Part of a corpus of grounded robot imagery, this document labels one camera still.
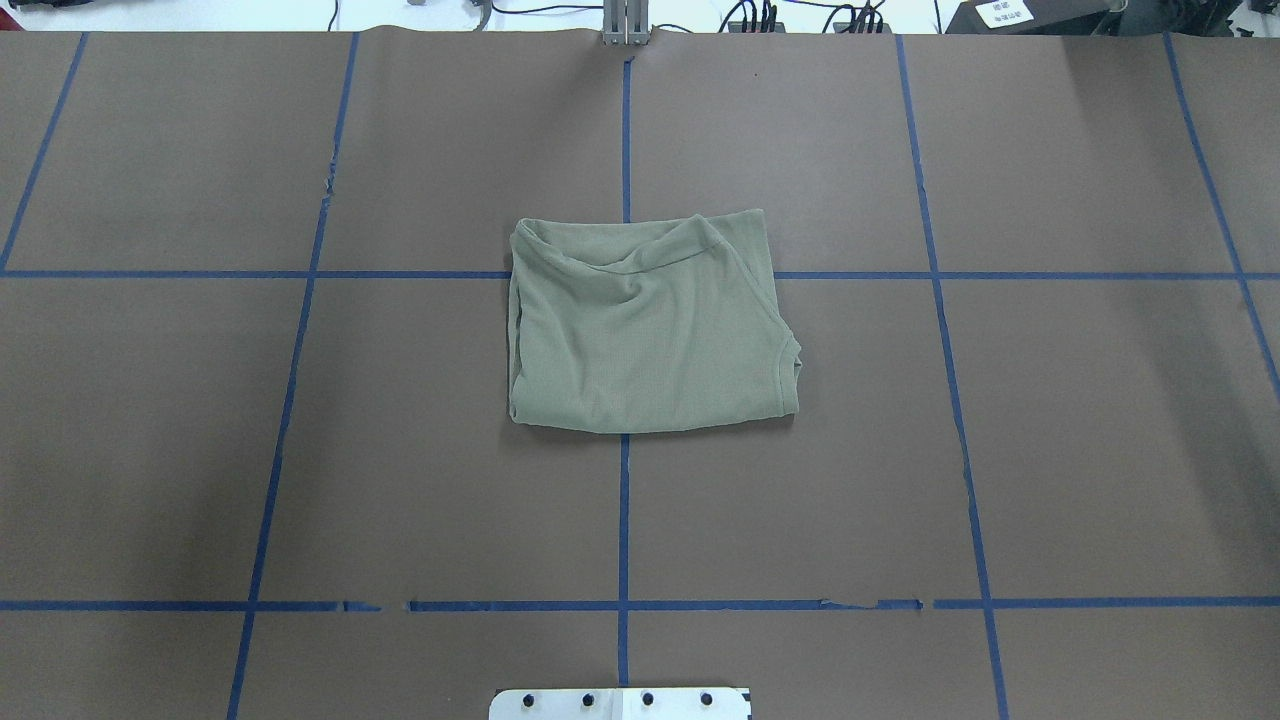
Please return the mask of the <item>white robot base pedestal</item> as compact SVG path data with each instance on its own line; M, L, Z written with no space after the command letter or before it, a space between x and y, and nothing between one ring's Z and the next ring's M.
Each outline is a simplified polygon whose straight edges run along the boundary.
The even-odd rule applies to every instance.
M508 689L489 719L751 719L750 691L735 687Z

